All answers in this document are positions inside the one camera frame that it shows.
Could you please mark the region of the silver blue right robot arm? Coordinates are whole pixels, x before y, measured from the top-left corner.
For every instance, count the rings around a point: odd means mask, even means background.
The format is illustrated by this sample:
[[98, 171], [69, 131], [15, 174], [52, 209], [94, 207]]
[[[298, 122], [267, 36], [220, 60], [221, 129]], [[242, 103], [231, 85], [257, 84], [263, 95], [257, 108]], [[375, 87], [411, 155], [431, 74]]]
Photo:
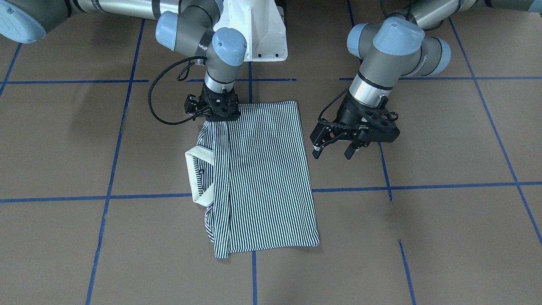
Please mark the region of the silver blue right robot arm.
[[18, 43], [35, 43], [78, 13], [103, 12], [156, 20], [155, 39], [185, 56], [187, 66], [206, 67], [200, 96], [188, 95], [184, 110], [192, 119], [211, 122], [237, 120], [240, 116], [234, 83], [244, 62], [247, 42], [234, 28], [214, 27], [221, 19], [222, 0], [2, 0], [1, 34]]

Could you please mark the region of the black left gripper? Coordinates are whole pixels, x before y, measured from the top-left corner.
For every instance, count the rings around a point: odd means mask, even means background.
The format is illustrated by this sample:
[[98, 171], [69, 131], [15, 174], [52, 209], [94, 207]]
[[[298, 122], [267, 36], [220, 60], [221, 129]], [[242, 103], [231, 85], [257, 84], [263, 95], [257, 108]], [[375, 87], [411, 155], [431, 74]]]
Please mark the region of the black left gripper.
[[[334, 120], [327, 120], [324, 113], [340, 97], [344, 97], [337, 110]], [[323, 148], [337, 141], [349, 141], [344, 156], [350, 160], [355, 152], [370, 143], [391, 143], [400, 135], [396, 125], [398, 114], [389, 112], [387, 108], [388, 98], [381, 94], [377, 97], [377, 106], [370, 107], [358, 102], [349, 92], [342, 92], [335, 97], [319, 113], [318, 123], [310, 134], [313, 144], [313, 157], [319, 159], [323, 154]]]

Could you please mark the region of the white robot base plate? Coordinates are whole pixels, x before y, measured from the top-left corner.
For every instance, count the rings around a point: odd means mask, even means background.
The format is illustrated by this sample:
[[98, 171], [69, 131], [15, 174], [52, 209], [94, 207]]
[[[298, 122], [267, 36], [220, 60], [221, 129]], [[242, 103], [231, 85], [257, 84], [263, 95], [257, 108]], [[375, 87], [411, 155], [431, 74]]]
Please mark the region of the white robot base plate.
[[286, 1], [225, 0], [214, 29], [234, 28], [247, 42], [245, 62], [276, 62], [288, 58]]

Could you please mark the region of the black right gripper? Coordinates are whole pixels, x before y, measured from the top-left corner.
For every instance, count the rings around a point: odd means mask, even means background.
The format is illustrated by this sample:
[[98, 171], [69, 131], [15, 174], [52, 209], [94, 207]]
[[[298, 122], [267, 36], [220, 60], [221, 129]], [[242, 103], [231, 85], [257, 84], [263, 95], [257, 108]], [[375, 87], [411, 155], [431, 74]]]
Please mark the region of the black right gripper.
[[241, 116], [239, 99], [234, 89], [219, 89], [215, 92], [203, 85], [200, 96], [189, 94], [184, 102], [186, 114], [204, 116], [209, 122], [237, 120]]

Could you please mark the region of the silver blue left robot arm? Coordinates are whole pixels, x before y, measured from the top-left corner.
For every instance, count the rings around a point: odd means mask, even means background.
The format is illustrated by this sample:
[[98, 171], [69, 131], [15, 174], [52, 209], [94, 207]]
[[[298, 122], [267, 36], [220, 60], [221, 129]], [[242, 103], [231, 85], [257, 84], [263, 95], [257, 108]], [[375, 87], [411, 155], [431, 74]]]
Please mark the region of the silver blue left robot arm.
[[451, 60], [449, 44], [426, 31], [458, 12], [475, 6], [541, 12], [540, 0], [412, 0], [376, 24], [355, 25], [347, 49], [362, 63], [343, 98], [337, 116], [318, 116], [310, 134], [313, 157], [337, 141], [348, 141], [345, 158], [372, 142], [391, 143], [400, 135], [398, 114], [387, 110], [393, 87], [401, 77], [441, 73]]

